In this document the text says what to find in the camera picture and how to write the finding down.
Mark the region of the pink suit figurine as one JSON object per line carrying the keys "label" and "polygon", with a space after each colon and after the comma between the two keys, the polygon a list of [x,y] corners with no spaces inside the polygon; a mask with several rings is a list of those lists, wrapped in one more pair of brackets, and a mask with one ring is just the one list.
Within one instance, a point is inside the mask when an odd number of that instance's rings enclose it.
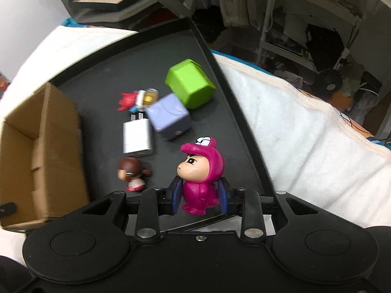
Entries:
{"label": "pink suit figurine", "polygon": [[203,216],[208,208],[219,205],[216,182],[223,176],[225,161],[216,146],[214,138],[205,136],[180,148],[186,157],[176,173],[184,180],[182,209],[188,214]]}

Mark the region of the black tray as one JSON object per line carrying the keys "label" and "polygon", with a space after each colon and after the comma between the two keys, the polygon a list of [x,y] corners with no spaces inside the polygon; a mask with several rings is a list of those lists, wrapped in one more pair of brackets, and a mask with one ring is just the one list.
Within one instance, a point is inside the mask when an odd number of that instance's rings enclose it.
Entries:
{"label": "black tray", "polygon": [[[200,106],[185,106],[167,81],[171,68],[188,63],[184,83],[197,77],[215,90]],[[82,120],[89,197],[125,187],[117,166],[128,156],[151,167],[148,188],[166,188],[185,159],[183,144],[212,137],[225,159],[232,188],[273,195],[254,136],[213,54],[189,19],[130,34],[76,62],[52,79],[73,100]]]}

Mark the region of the brown haired girl figurine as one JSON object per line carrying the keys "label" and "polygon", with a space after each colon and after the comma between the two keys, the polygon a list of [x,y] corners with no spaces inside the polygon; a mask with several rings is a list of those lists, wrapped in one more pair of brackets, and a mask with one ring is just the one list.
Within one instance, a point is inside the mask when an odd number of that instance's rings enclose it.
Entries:
{"label": "brown haired girl figurine", "polygon": [[117,168],[117,177],[127,182],[127,192],[141,192],[145,187],[145,178],[152,176],[152,168],[135,157],[124,158]]}

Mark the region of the red haired small figurine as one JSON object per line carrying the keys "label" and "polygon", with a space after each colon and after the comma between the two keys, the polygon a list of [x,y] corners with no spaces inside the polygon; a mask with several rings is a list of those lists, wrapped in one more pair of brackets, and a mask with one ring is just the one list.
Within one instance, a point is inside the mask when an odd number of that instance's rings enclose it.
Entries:
{"label": "red haired small figurine", "polygon": [[129,111],[130,113],[144,112],[159,99],[159,92],[156,89],[141,89],[131,93],[122,93],[119,100],[118,111]]}

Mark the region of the white metal shelf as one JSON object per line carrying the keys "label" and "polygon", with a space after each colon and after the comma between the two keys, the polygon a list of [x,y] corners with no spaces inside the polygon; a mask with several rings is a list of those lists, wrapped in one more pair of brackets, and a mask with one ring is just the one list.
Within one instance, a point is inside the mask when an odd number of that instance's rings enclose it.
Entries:
{"label": "white metal shelf", "polygon": [[[281,46],[277,46],[266,41],[268,32],[272,28],[273,11],[275,10],[276,0],[267,0],[264,14],[264,21],[261,30],[261,38],[259,48],[257,49],[256,64],[264,62],[266,52],[272,52],[284,58],[287,58],[306,69],[317,72],[313,60],[310,57],[298,55],[290,50],[286,50]],[[314,24],[320,27],[331,28],[331,25],[337,21],[341,21],[351,26],[352,33],[358,33],[362,17],[351,13],[344,6],[332,0],[284,0],[283,8],[291,11],[293,16],[298,19],[299,28],[306,29],[308,24]]]}

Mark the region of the green hexagonal box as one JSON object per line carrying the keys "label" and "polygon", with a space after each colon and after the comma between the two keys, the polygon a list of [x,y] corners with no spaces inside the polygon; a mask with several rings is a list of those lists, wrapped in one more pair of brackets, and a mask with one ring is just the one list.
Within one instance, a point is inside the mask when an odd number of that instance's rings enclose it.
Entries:
{"label": "green hexagonal box", "polygon": [[210,102],[215,85],[197,62],[187,59],[173,65],[165,84],[187,109],[196,109]]}

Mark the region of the purple cube box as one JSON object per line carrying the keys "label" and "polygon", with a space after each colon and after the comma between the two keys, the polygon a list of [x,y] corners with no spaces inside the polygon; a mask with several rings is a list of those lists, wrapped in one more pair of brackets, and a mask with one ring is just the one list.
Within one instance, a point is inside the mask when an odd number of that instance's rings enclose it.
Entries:
{"label": "purple cube box", "polygon": [[167,141],[191,128],[190,113],[180,99],[170,93],[146,109],[153,129]]}

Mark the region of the white charger plug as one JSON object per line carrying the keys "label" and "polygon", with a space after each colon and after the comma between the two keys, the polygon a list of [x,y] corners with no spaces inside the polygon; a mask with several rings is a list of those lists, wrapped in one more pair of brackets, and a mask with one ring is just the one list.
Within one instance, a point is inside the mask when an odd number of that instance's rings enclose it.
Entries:
{"label": "white charger plug", "polygon": [[123,153],[130,156],[147,156],[153,153],[152,127],[144,113],[130,115],[123,124]]}

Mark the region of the brown cardboard box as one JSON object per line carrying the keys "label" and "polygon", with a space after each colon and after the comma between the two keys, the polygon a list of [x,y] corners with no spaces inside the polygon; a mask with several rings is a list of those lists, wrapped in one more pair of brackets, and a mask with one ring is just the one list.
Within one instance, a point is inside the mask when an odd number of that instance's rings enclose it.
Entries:
{"label": "brown cardboard box", "polygon": [[1,204],[15,213],[4,230],[25,233],[88,203],[76,105],[47,83],[1,126]]}

